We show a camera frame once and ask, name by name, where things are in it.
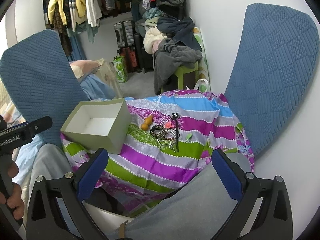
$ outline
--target metal screw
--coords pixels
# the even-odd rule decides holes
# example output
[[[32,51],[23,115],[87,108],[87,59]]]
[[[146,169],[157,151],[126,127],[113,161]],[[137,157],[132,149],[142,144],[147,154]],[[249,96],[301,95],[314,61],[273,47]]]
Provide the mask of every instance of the metal screw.
[[[42,180],[43,180],[43,176],[39,176],[39,177],[36,179],[37,182],[41,182]]]
[[[71,179],[71,178],[73,177],[73,173],[72,173],[72,172],[67,172],[67,173],[64,175],[64,177],[65,177],[66,179]]]
[[[248,172],[248,173],[246,174],[246,176],[247,176],[248,179],[253,179],[253,178],[254,178],[254,174],[251,173],[251,172]]]
[[[278,182],[282,182],[282,181],[283,181],[283,178],[282,178],[281,176],[276,176],[276,180],[277,180]]]

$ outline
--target green stool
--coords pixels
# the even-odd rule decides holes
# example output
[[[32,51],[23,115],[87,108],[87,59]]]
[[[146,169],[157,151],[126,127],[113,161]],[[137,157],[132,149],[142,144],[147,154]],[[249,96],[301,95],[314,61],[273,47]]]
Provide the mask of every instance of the green stool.
[[[199,80],[198,78],[198,62],[195,63],[195,68],[194,69],[191,69],[191,68],[187,68],[183,65],[179,66],[177,68],[177,70],[175,71],[175,75],[178,77],[178,90],[183,90],[185,89],[183,87],[183,77],[185,74],[188,74],[188,73],[191,73],[191,72],[195,72],[195,76],[196,76],[196,83],[197,81]]]

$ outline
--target red suitcase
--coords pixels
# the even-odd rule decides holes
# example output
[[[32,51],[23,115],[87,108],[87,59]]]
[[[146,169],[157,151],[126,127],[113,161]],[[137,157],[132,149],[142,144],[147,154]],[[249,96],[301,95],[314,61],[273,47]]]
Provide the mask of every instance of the red suitcase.
[[[120,56],[124,56],[127,72],[135,72],[138,69],[137,54],[134,46],[119,49]]]

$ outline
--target pink pillow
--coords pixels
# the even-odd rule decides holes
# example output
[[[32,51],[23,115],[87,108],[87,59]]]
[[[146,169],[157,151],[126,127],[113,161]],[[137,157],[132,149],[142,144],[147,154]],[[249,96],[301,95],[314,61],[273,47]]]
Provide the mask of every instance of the pink pillow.
[[[101,66],[101,62],[93,60],[77,60],[70,63],[73,73],[79,79],[84,75],[91,74],[92,71]]]

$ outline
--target gray floor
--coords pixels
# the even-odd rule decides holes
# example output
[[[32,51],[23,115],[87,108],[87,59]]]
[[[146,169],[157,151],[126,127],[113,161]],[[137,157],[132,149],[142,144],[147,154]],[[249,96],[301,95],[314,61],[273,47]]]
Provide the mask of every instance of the gray floor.
[[[142,99],[146,97],[154,97],[153,89],[153,71],[144,73],[129,73],[129,79],[126,83],[121,83],[120,88],[124,97],[133,97]]]

